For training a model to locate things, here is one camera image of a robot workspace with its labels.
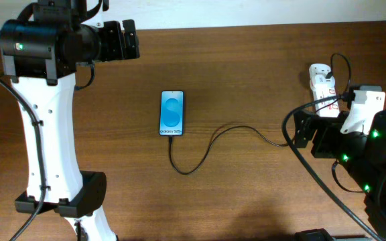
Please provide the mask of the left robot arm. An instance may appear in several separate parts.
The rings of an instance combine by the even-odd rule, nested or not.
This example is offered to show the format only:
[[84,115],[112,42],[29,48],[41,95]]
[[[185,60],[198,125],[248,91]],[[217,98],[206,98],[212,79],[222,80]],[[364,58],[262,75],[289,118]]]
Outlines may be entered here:
[[78,240],[116,240],[103,201],[106,175],[78,166],[72,103],[79,66],[137,59],[135,23],[103,21],[108,1],[42,0],[27,5],[0,29],[8,91],[19,103],[28,158],[26,190],[15,209],[30,219],[54,211]]

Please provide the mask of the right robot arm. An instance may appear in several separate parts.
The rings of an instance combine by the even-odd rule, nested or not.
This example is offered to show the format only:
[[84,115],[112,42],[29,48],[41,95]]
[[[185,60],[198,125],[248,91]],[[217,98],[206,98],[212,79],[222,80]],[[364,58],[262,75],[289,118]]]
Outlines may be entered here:
[[377,234],[386,240],[386,110],[373,116],[371,129],[342,129],[347,112],[336,118],[320,117],[302,110],[294,115],[294,145],[312,142],[317,159],[336,159],[365,193],[365,211]]

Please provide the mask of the blue Galaxy smartphone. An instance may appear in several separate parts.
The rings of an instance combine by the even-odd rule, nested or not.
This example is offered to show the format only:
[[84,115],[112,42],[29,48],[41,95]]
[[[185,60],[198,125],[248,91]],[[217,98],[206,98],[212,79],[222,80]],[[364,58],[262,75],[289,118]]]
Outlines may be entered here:
[[184,134],[184,92],[166,90],[161,94],[159,134],[182,136]]

